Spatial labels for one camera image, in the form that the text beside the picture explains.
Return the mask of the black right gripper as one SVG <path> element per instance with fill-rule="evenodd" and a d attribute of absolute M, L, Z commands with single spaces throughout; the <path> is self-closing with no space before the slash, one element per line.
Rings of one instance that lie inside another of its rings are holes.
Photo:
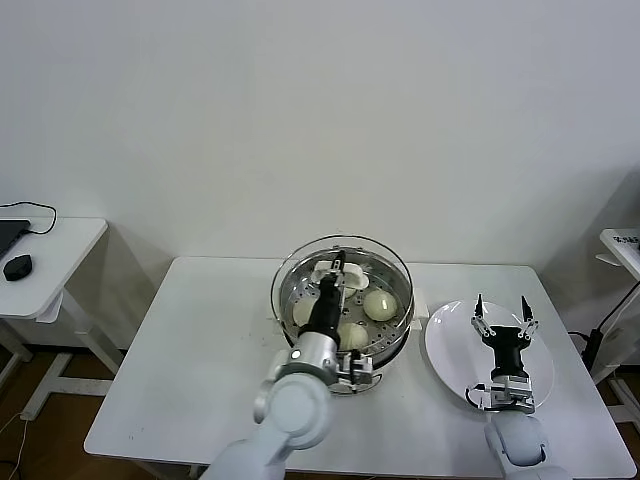
<path fill-rule="evenodd" d="M 487 338 L 487 346 L 494 355 L 492 376 L 527 376 L 521 352 L 528 348 L 528 339 L 536 332 L 539 322 L 525 296 L 521 297 L 522 324 L 515 326 L 490 326 L 484 319 L 484 303 L 479 294 L 471 325 L 480 337 Z"/>

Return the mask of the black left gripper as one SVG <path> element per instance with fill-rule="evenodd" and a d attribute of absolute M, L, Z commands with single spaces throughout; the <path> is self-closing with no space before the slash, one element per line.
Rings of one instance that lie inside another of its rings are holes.
<path fill-rule="evenodd" d="M 339 251 L 333 260 L 333 270 L 327 270 L 319 284 L 320 295 L 312 307 L 309 321 L 299 330 L 299 335 L 319 333 L 337 336 L 343 309 L 344 266 L 346 252 Z"/>

